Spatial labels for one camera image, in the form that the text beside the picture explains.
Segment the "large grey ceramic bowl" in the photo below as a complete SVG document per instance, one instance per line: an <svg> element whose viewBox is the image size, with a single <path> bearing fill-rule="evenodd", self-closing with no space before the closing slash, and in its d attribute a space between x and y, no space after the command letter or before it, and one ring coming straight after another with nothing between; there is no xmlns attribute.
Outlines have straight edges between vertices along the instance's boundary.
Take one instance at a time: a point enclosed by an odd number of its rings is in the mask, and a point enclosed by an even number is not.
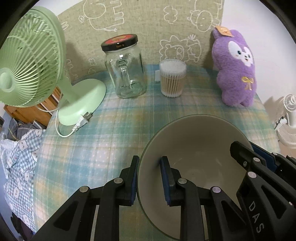
<svg viewBox="0 0 296 241"><path fill-rule="evenodd" d="M165 200L159 160L166 156L172 168L196 186L220 187L238 204L236 192L246 171L231 157L230 146L251 144L236 126L206 114L184 116L164 126L146 146L137 174L140 205L155 228L175 240L180 237L180 207Z"/></svg>

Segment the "small white fan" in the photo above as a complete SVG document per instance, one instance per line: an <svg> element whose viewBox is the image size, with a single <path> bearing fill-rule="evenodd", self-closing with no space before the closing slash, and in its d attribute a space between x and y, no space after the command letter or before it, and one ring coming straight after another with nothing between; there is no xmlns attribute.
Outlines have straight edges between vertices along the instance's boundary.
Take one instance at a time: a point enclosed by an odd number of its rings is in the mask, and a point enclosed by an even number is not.
<svg viewBox="0 0 296 241"><path fill-rule="evenodd" d="M277 107L275 132L279 141L286 147L295 149L295 95L287 94Z"/></svg>

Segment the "plaid blue green tablecloth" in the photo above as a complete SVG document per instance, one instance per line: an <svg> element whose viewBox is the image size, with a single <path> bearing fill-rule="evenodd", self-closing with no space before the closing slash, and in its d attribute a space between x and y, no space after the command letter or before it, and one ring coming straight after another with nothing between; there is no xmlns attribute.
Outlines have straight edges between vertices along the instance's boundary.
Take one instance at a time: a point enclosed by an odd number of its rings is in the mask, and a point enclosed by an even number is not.
<svg viewBox="0 0 296 241"><path fill-rule="evenodd" d="M188 66L183 93L167 98L155 81L157 65L147 65L147 91L137 98L118 98L110 76L95 79L106 85L106 95L90 122L72 133L55 127L52 118L43 135L33 189L36 229L81 186L100 187L119 176L134 155L141 155L153 135L167 123L190 114L210 114L237 126L251 142L279 152L273 124L259 97L250 108L231 108L221 100L217 72Z"/></svg>

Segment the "blue checkered cartoon blanket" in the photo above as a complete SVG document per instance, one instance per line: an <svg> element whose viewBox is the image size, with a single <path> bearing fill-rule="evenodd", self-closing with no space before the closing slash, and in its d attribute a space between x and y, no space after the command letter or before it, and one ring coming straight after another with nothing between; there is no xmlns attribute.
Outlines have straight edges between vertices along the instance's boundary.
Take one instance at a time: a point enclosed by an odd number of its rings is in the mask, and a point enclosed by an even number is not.
<svg viewBox="0 0 296 241"><path fill-rule="evenodd" d="M6 181L4 198L12 212L36 231L33 188L45 130L31 129L18 141L1 138L1 167Z"/></svg>

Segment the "dark grey clothes pile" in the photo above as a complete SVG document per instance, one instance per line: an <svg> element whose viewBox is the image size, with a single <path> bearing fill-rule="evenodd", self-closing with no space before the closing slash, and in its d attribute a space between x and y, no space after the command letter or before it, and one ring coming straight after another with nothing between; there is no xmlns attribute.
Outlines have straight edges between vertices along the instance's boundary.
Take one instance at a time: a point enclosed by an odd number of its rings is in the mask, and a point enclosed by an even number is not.
<svg viewBox="0 0 296 241"><path fill-rule="evenodd" d="M19 141L30 130L45 130L46 127L37 121L24 123L21 120L1 120L1 139Z"/></svg>

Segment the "purple plush rabbit toy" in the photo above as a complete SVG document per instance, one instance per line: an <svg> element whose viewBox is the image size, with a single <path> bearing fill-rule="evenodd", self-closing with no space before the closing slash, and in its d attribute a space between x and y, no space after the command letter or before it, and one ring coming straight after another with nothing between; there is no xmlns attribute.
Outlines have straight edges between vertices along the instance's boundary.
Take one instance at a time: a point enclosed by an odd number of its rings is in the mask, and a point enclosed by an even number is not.
<svg viewBox="0 0 296 241"><path fill-rule="evenodd" d="M217 84L227 106L250 107L256 94L253 54L240 32L217 26L212 31L212 59L218 69Z"/></svg>

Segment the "cotton swab plastic container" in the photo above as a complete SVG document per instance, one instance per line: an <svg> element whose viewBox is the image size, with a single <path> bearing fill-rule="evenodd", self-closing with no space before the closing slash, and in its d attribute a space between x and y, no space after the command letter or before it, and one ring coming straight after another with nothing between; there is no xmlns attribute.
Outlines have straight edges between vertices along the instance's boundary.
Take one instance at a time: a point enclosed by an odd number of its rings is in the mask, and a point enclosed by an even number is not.
<svg viewBox="0 0 296 241"><path fill-rule="evenodd" d="M177 59L165 59L159 63L161 92L164 96L175 98L182 94L187 65Z"/></svg>

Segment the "green desk fan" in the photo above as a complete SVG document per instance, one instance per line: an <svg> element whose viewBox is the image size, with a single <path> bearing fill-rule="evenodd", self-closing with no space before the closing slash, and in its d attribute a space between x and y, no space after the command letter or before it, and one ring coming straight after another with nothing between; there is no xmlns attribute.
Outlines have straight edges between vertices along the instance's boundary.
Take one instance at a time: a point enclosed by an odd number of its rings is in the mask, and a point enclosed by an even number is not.
<svg viewBox="0 0 296 241"><path fill-rule="evenodd" d="M106 85L97 79L72 85L65 64L65 36L58 18L42 6L30 9L1 46L1 102L36 106L58 87L63 96L56 122L74 130L84 126L102 103Z"/></svg>

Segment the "glass jar with black lid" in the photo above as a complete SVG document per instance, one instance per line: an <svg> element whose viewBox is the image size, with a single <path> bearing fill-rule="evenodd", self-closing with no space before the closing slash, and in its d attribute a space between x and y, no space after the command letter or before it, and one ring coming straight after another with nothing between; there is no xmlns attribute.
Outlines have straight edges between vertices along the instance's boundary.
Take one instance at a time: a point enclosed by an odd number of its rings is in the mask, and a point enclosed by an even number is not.
<svg viewBox="0 0 296 241"><path fill-rule="evenodd" d="M137 42L136 34L123 34L101 44L105 66L119 98L134 98L147 90L142 54Z"/></svg>

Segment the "green cartoon print wall cloth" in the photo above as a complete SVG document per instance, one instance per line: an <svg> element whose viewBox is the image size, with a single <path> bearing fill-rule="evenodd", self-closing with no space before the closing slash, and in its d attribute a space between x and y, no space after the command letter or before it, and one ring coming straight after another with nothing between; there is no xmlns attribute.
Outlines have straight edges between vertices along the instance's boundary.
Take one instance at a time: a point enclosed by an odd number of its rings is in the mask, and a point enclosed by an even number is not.
<svg viewBox="0 0 296 241"><path fill-rule="evenodd" d="M211 68L212 30L224 1L81 1L58 16L72 82L104 71L101 43L136 34L144 64L175 58Z"/></svg>

